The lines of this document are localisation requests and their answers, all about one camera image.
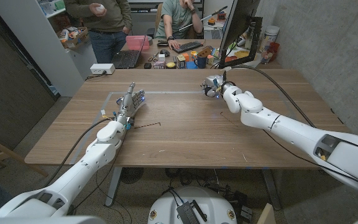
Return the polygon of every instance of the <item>table leg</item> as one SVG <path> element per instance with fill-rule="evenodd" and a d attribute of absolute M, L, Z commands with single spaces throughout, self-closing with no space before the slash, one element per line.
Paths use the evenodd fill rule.
<path fill-rule="evenodd" d="M 270 201 L 272 201 L 274 210 L 281 210 L 280 199 L 274 184 L 272 171 L 270 169 L 262 169 L 262 174 L 264 176 L 267 192 L 269 194 Z"/>
<path fill-rule="evenodd" d="M 105 205 L 110 207 L 114 203 L 114 197 L 118 189 L 119 178 L 121 176 L 122 167 L 115 167 L 112 172 L 112 177 L 110 181 L 109 191 L 107 192 L 108 197 L 106 198 Z"/>

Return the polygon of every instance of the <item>desk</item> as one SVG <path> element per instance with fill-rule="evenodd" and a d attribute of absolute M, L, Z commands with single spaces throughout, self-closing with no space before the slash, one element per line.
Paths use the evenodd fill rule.
<path fill-rule="evenodd" d="M 295 100 L 310 120 L 321 129 L 348 131 L 329 106 L 296 70 L 264 70 Z M 48 128 L 25 161 L 29 164 L 58 165 L 84 130 L 118 106 L 131 82 L 146 92 L 146 105 L 136 114 L 135 127 L 160 122 L 127 132 L 125 143 L 113 164 L 116 167 L 194 167 L 237 169 L 315 169 L 284 151 L 263 131 L 244 126 L 240 114 L 232 114 L 220 98 L 208 98 L 200 91 L 205 77 L 217 70 L 116 70 L 113 75 L 85 82 Z M 265 77 L 253 70 L 232 70 L 227 79 L 243 91 L 249 90 L 265 107 L 305 122 L 285 97 Z M 95 139 L 80 143 L 67 160 L 78 161 Z M 300 150 L 278 139 L 289 150 Z M 109 195 L 113 197 L 121 168 L 114 169 Z"/>
<path fill-rule="evenodd" d="M 177 41 L 179 42 L 179 44 L 185 44 L 185 43 L 189 43 L 189 42 L 194 42 L 196 40 L 178 39 Z M 204 44 L 203 47 L 200 47 L 198 49 L 194 49 L 195 51 L 200 51 L 201 49 L 203 49 L 204 47 L 209 46 L 209 45 L 214 47 L 214 48 L 219 48 L 220 45 L 221 45 L 221 40 L 197 40 L 197 41 L 199 41 L 201 43 L 204 43 L 204 41 L 205 41 L 205 44 Z M 142 52 L 140 53 L 139 59 L 137 60 L 135 68 L 144 69 L 144 64 L 148 62 L 147 59 L 149 57 L 153 56 L 155 53 L 157 53 L 157 51 L 162 50 L 162 49 L 166 49 L 166 50 L 168 50 L 170 52 L 170 56 L 165 58 L 167 63 L 168 62 L 173 62 L 173 56 L 179 55 L 178 53 L 176 53 L 173 50 L 169 49 L 169 47 L 157 47 L 157 43 L 158 43 L 158 39 L 154 39 L 153 44 L 150 46 L 149 49 L 142 50 Z M 128 45 L 125 44 L 123 46 L 122 50 L 129 50 Z M 209 68 L 211 68 L 211 65 L 207 64 L 205 69 L 209 69 Z M 259 69 L 280 69 L 282 67 L 281 67 L 281 65 L 279 63 L 277 63 L 277 61 L 274 61 L 274 62 L 268 63 L 266 65 L 259 64 L 257 66 L 257 68 L 259 68 Z"/>

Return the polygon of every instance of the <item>white cylinder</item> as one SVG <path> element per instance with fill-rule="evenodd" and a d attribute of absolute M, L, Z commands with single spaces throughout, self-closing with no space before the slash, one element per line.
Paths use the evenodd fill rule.
<path fill-rule="evenodd" d="M 270 43 L 276 41 L 279 30 L 280 28 L 277 26 L 266 27 L 266 31 L 262 39 L 262 42 L 260 43 L 260 48 L 259 48 L 261 52 L 268 50 L 270 47 Z"/>

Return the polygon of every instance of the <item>laptop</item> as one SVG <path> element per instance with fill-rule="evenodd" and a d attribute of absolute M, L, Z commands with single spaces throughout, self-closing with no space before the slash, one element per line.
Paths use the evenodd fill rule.
<path fill-rule="evenodd" d="M 140 53 L 143 49 L 144 42 L 149 41 L 144 36 L 142 47 L 140 50 L 121 50 L 113 58 L 111 63 L 114 64 L 115 68 L 135 68 L 137 60 L 139 59 Z"/>
<path fill-rule="evenodd" d="M 204 39 L 223 39 L 222 29 L 204 30 Z"/>

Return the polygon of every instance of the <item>computer mouse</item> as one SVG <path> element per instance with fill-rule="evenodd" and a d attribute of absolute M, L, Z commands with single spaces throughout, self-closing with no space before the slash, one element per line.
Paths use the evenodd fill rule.
<path fill-rule="evenodd" d="M 165 49 L 162 49 L 160 51 L 160 54 L 165 54 L 166 57 L 168 57 L 170 55 L 169 51 L 165 50 Z"/>
<path fill-rule="evenodd" d="M 150 69 L 152 68 L 152 64 L 151 63 L 145 63 L 144 64 L 144 69 Z"/>

